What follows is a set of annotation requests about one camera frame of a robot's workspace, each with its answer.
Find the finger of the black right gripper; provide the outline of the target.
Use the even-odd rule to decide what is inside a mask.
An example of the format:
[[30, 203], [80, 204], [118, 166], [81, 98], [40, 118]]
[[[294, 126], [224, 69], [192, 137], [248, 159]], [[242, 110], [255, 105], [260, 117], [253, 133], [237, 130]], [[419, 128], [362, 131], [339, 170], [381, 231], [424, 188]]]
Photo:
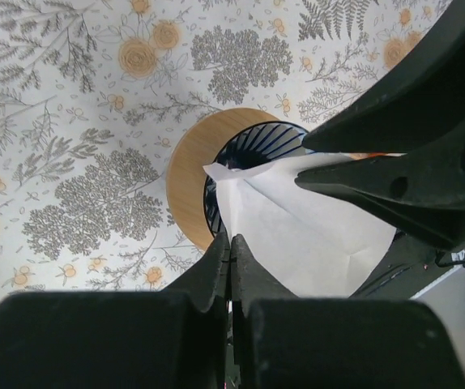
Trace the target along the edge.
[[465, 1], [357, 101], [305, 136], [316, 152], [406, 153], [465, 130]]
[[296, 184], [354, 204], [441, 250], [465, 247], [465, 120], [403, 156], [307, 169]]

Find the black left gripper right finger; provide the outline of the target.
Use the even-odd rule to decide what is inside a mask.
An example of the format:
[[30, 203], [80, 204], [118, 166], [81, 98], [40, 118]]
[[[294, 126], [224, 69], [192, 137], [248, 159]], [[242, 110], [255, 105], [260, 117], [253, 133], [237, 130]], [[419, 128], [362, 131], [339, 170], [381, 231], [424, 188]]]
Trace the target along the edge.
[[230, 276], [244, 388], [465, 388], [442, 321], [422, 303], [296, 297], [242, 236]]

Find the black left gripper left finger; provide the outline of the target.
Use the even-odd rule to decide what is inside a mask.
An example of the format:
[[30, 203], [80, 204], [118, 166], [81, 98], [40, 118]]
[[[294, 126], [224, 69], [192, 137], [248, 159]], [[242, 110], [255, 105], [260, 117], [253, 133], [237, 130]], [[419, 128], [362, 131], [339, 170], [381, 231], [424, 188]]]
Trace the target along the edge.
[[0, 303], [0, 388], [221, 388], [229, 239], [159, 292], [26, 292]]

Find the blue plastic dripper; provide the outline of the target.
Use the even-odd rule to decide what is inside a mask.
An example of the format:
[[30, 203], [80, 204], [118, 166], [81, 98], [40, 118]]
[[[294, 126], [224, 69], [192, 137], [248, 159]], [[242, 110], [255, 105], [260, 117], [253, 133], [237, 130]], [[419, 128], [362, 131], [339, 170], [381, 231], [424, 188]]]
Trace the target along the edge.
[[[214, 162], [229, 169], [247, 170], [280, 158], [310, 154], [310, 150], [301, 146], [307, 134], [304, 127], [291, 122], [255, 124], [233, 136], [217, 153]], [[211, 177], [206, 177], [204, 184], [203, 206], [211, 234], [223, 232], [216, 183]]]

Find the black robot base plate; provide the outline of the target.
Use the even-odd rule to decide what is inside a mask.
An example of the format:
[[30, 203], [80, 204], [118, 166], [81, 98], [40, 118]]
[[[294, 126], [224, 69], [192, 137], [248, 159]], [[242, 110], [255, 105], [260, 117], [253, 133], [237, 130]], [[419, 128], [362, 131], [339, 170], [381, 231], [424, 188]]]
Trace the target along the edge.
[[417, 299], [460, 272], [465, 273], [465, 267], [454, 265], [451, 253], [397, 233], [383, 259], [351, 297]]

